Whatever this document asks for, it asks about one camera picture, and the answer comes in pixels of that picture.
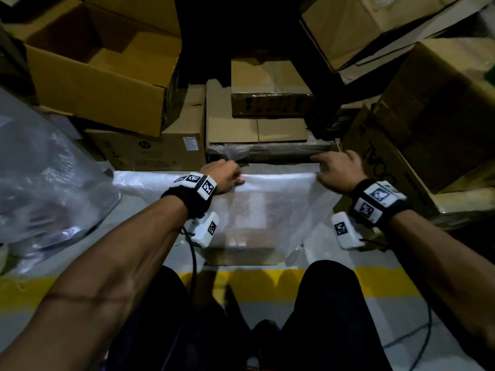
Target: leg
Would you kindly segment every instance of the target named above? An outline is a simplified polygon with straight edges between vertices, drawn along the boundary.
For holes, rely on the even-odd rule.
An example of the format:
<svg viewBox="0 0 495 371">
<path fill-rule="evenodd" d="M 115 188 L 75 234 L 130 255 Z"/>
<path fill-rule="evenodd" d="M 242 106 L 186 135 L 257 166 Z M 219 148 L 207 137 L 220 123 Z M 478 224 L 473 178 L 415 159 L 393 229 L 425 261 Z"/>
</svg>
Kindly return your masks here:
<svg viewBox="0 0 495 371">
<path fill-rule="evenodd" d="M 282 328 L 282 370 L 391 370 L 356 275 L 328 260 L 302 278 Z"/>
<path fill-rule="evenodd" d="M 160 371 L 190 307 L 189 295 L 179 276 L 170 268 L 161 267 L 110 346 L 106 369 Z"/>
</svg>

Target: fist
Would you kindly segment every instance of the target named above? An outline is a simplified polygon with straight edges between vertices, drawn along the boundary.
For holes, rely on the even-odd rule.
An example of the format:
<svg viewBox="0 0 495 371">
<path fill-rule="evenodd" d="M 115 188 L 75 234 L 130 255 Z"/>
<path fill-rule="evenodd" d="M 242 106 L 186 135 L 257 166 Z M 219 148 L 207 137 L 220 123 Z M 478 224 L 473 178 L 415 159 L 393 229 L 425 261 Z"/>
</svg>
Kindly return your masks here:
<svg viewBox="0 0 495 371">
<path fill-rule="evenodd" d="M 363 172 L 361 158 L 354 151 L 326 152 L 311 157 L 328 166 L 328 172 L 318 174 L 318 181 L 326 188 L 349 195 L 362 180 L 368 177 Z"/>
<path fill-rule="evenodd" d="M 200 170 L 201 174 L 209 175 L 217 183 L 215 195 L 225 194 L 234 186 L 242 185 L 245 180 L 241 177 L 242 171 L 235 161 L 223 159 L 207 164 Z"/>
</svg>

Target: yellow painted line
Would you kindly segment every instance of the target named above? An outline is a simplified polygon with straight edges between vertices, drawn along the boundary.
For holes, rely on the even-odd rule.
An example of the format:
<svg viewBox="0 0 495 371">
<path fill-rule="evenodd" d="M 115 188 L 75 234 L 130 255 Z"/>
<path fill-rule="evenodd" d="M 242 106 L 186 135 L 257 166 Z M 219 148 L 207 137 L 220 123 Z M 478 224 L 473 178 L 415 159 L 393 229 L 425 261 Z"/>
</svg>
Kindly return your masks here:
<svg viewBox="0 0 495 371">
<path fill-rule="evenodd" d="M 238 302 L 290 302 L 298 293 L 304 269 L 239 269 L 198 274 L 196 295 L 213 296 L 223 303 L 227 286 Z M 365 297 L 418 296 L 402 268 L 359 267 L 354 270 Z M 185 285 L 191 273 L 179 275 Z M 0 279 L 0 312 L 34 310 L 56 277 L 16 281 Z"/>
</svg>

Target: plastic wrap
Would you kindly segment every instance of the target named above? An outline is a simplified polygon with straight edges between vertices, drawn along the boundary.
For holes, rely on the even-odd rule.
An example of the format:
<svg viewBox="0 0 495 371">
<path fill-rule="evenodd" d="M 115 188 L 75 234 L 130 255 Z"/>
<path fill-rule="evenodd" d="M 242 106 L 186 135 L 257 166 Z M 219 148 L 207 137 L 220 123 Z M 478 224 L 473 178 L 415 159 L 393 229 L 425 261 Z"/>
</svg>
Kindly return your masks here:
<svg viewBox="0 0 495 371">
<path fill-rule="evenodd" d="M 120 194 L 95 161 L 3 89 L 0 107 L 0 243 L 26 270 L 83 237 Z"/>
<path fill-rule="evenodd" d="M 392 5 L 396 0 L 371 0 L 373 10 L 378 11 Z"/>
<path fill-rule="evenodd" d="M 309 158 L 309 156 L 330 150 L 332 141 L 316 139 L 311 131 L 307 131 L 306 142 L 274 142 L 274 143 L 209 143 L 207 153 L 222 155 L 229 160 L 247 162 L 263 162 L 281 160 L 283 158 Z"/>
<path fill-rule="evenodd" d="M 115 172 L 121 191 L 152 203 L 176 174 Z M 215 196 L 211 210 L 220 224 L 201 250 L 210 265 L 275 265 L 303 243 L 318 222 L 330 220 L 340 195 L 326 190 L 316 174 L 244 175 L 246 183 Z"/>
</svg>

